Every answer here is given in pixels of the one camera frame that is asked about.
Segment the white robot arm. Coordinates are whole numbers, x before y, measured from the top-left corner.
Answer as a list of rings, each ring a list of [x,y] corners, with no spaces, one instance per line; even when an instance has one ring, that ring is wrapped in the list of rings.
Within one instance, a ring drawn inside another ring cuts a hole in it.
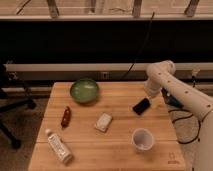
[[[193,171],[213,171],[213,98],[173,76],[175,64],[162,61],[150,64],[144,89],[151,98],[164,88],[201,122]]]

